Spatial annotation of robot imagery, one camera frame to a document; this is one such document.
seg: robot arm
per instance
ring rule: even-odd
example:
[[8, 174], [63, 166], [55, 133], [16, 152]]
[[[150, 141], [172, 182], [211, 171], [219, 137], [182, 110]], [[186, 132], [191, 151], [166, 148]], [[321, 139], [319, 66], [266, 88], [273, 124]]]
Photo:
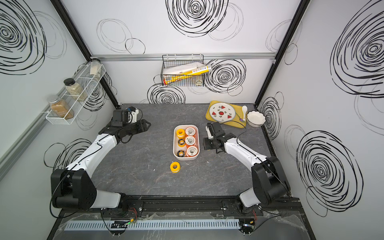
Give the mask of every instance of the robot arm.
[[111, 121], [89, 148], [65, 169], [56, 169], [51, 174], [51, 201], [54, 207], [83, 210], [118, 207], [121, 194], [97, 190], [91, 177], [103, 158], [123, 137], [145, 132], [151, 126], [144, 119], [137, 121], [138, 113], [139, 110], [134, 107], [114, 110]]
[[206, 126], [208, 137], [204, 138], [204, 149], [221, 149], [237, 158], [252, 173], [253, 188], [240, 194], [245, 208], [255, 204], [270, 204], [290, 191], [284, 170], [277, 157], [259, 154], [243, 144], [234, 134], [226, 134], [218, 122]]

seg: yellow tray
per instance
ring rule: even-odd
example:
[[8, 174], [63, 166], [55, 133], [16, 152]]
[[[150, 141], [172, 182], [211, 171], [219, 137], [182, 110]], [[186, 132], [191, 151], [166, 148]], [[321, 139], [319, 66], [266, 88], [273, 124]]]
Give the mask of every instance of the yellow tray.
[[[211, 106], [215, 103], [222, 103], [221, 101], [212, 101], [210, 104], [209, 104], [209, 107], [208, 107], [208, 110], [207, 110], [207, 113], [205, 114], [205, 118], [209, 121], [212, 121], [212, 122], [217, 122], [216, 120], [214, 120], [211, 115], [209, 114], [209, 109], [211, 108]], [[228, 121], [228, 122], [224, 122], [223, 124], [225, 125], [229, 125], [229, 126], [232, 126], [232, 127], [238, 127], [238, 128], [244, 128], [244, 126], [247, 125], [247, 121], [245, 122], [241, 122], [240, 121], [240, 117], [239, 116], [243, 116], [243, 111], [241, 110], [241, 107], [242, 106], [239, 106], [239, 105], [234, 105], [234, 104], [229, 104], [233, 107], [233, 109], [235, 110], [235, 112], [237, 113], [235, 118], [232, 120], [232, 121], [235, 121], [235, 122], [238, 122], [238, 123], [235, 123], [235, 122], [232, 122], [232, 121]]]

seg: white plate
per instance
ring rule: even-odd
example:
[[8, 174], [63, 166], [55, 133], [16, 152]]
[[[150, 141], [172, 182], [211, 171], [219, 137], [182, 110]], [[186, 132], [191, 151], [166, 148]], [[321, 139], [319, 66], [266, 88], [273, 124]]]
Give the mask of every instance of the white plate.
[[228, 103], [215, 103], [209, 108], [209, 115], [218, 122], [227, 122], [233, 120], [236, 111]]

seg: white wire shelf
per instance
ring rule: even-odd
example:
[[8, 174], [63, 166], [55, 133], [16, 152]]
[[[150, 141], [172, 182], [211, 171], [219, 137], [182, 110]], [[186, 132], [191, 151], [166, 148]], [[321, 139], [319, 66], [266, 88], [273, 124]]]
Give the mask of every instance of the white wire shelf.
[[[79, 114], [80, 110], [88, 101], [89, 96], [92, 95], [93, 91], [98, 86], [100, 79], [105, 74], [105, 68], [103, 64], [100, 65], [100, 68], [98, 70], [98, 72], [100, 72], [100, 77], [89, 74], [91, 69], [90, 63], [83, 66], [86, 66], [86, 68], [84, 68], [83, 72], [75, 79], [75, 81], [80, 84], [80, 86], [84, 89], [83, 92], [87, 94], [87, 98], [84, 101], [77, 101], [77, 99], [81, 96], [83, 92], [81, 92], [80, 95], [71, 95], [69, 92], [66, 91], [61, 97], [61, 99], [66, 101], [70, 109], [63, 118], [59, 117], [53, 110], [50, 110], [47, 116], [45, 117], [50, 123], [58, 125], [71, 125]], [[70, 111], [73, 111], [73, 118], [65, 119]]]

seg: tape roll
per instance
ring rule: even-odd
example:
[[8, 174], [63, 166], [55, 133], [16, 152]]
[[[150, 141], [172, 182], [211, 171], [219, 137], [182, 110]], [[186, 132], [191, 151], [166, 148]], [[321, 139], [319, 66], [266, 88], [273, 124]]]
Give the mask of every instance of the tape roll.
[[193, 136], [188, 136], [185, 138], [185, 144], [188, 146], [195, 146], [196, 145], [196, 139]]
[[179, 140], [177, 141], [177, 145], [178, 145], [179, 147], [184, 147], [184, 146], [185, 146], [185, 140], [184, 140], [183, 138], [179, 139]]
[[195, 136], [196, 130], [193, 127], [187, 127], [187, 129], [185, 130], [185, 134], [187, 136]]
[[184, 157], [185, 156], [185, 152], [183, 150], [180, 150], [177, 152], [176, 154], [178, 157]]
[[181, 138], [185, 138], [185, 130], [184, 129], [179, 129], [176, 131], [176, 136], [181, 139]]
[[180, 164], [178, 162], [173, 162], [170, 164], [170, 170], [174, 173], [177, 173], [180, 171]]
[[190, 146], [187, 148], [187, 157], [196, 156], [197, 153], [198, 153], [197, 147]]

